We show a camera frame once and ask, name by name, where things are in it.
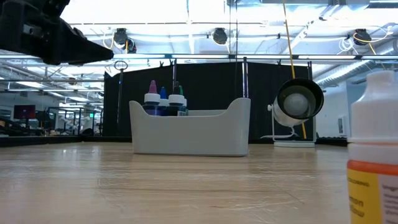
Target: wooden table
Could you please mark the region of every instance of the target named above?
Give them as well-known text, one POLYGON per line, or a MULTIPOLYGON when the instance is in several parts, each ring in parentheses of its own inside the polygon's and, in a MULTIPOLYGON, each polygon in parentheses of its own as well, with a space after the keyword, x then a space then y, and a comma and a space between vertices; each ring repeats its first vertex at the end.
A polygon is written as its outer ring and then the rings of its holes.
POLYGON ((126 143, 0 149, 0 223, 348 223, 347 151, 133 155, 126 143))

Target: black backdrop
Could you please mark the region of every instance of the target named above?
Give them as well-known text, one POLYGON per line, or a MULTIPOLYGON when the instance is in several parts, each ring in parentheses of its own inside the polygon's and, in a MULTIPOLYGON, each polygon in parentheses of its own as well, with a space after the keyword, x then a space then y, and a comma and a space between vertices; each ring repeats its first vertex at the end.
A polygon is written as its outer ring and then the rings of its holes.
MULTIPOLYGON (((243 95, 242 63, 202 63, 177 65, 177 81, 183 86, 190 110, 224 110, 236 98, 243 95)), ((307 67, 295 67, 297 78, 308 78, 307 67)), ((166 87, 172 91, 173 68, 150 68, 124 73, 122 92, 121 131, 117 134, 117 108, 119 75, 105 75, 104 136, 131 136, 129 101, 141 104, 148 92, 151 80, 156 80, 158 91, 166 87)), ((279 88, 292 78, 290 66, 264 63, 248 63, 249 97, 251 103, 249 140, 271 135, 271 113, 267 105, 275 100, 279 88)), ((312 120, 305 123, 307 137, 312 137, 312 120)), ((303 136, 301 126, 295 132, 303 136)), ((290 134, 290 128, 275 122, 275 134, 290 134)))

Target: dropper bottle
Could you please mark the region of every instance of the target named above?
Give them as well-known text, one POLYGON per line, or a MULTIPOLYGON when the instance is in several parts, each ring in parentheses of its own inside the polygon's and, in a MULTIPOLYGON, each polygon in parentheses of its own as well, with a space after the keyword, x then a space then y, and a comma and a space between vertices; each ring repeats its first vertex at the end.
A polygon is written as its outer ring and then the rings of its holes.
POLYGON ((167 116, 186 116, 183 104, 184 96, 180 94, 179 82, 176 82, 173 94, 169 96, 169 106, 166 108, 167 116))
MULTIPOLYGON (((180 85, 180 95, 184 95, 184 92, 182 90, 182 86, 180 85)), ((184 96, 184 104, 182 105, 183 109, 185 110, 186 116, 188 116, 188 108, 187 108, 187 99, 184 96)))
POLYGON ((164 86, 162 86, 162 89, 160 90, 160 103, 159 103, 159 109, 162 116, 166 116, 165 112, 168 106, 170 106, 169 99, 167 99, 166 89, 164 88, 164 86))
POLYGON ((152 80, 150 82, 149 91, 144 96, 144 106, 142 108, 149 115, 160 116, 159 111, 160 95, 157 94, 156 82, 152 80))

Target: computer monitor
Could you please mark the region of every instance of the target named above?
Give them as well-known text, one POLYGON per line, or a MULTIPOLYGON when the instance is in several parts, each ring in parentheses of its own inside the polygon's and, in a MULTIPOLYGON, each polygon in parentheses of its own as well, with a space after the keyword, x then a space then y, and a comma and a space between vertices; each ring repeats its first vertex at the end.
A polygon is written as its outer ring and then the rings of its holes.
POLYGON ((15 105, 14 119, 35 119, 35 105, 15 105))

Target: white wall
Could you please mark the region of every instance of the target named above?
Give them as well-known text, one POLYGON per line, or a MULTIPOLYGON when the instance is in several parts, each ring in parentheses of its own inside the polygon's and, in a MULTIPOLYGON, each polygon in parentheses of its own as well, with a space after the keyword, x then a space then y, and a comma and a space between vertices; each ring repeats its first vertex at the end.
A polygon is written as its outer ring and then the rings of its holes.
POLYGON ((338 132, 338 118, 345 117, 345 130, 349 137, 349 109, 346 82, 326 89, 325 103, 317 115, 317 133, 320 137, 345 137, 338 132))

